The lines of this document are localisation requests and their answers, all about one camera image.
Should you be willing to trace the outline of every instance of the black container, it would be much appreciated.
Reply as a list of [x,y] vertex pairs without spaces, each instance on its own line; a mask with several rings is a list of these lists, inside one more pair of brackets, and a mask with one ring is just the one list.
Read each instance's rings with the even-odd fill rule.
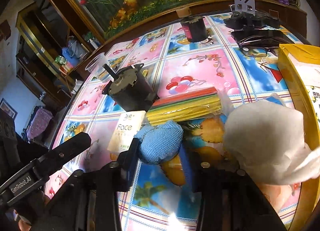
[[115,81],[109,81],[102,94],[109,95],[125,111],[148,111],[159,97],[140,72],[143,63],[120,69]]
[[183,18],[180,23],[189,42],[201,42],[208,38],[203,16],[188,16]]

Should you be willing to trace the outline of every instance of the blue wall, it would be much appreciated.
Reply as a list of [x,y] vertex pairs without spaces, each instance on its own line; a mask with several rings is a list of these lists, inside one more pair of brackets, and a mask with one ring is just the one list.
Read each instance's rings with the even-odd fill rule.
[[16,132],[21,135],[23,128],[30,120],[35,106],[44,104],[18,79],[15,75],[11,77],[3,91],[0,93],[0,101],[4,98],[12,108],[17,111],[14,120]]

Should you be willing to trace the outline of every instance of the clear plastic cup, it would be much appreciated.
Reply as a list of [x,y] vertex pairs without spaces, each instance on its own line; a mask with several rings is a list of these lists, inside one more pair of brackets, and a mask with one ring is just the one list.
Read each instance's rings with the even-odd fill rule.
[[104,69],[104,64],[107,64],[110,67],[110,63],[108,62],[104,53],[100,53],[92,61],[89,62],[87,67],[85,67],[85,70],[89,71],[92,75],[94,75],[103,83],[107,83],[110,79],[112,79],[112,77]]

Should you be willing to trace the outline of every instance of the purple cloth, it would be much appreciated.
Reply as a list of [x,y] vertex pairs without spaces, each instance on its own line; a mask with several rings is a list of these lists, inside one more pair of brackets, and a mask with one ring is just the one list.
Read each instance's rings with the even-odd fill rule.
[[40,135],[47,128],[51,118],[53,118],[53,115],[50,111],[39,108],[30,124],[30,127],[27,130],[28,139],[32,140]]

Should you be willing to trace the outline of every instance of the picture frame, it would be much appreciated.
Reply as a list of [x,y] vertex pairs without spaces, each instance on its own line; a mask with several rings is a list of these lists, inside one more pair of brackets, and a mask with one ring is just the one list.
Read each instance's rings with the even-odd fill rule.
[[18,114],[17,111],[15,111],[4,98],[1,99],[0,109],[2,109],[6,114],[13,118],[13,120],[16,118]]

